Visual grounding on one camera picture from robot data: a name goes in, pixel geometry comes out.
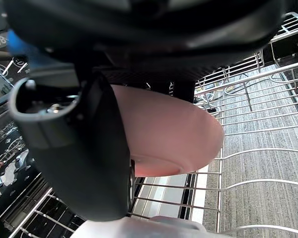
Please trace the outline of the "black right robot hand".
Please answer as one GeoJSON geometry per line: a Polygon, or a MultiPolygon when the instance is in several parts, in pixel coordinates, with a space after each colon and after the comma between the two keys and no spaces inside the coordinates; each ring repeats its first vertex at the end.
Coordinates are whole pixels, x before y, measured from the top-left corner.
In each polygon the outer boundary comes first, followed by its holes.
{"type": "Polygon", "coordinates": [[[224,138],[207,111],[135,88],[188,80],[255,53],[277,33],[283,0],[3,0],[9,49],[30,74],[9,112],[36,168],[77,214],[126,216],[135,177],[209,164],[224,138]]]}

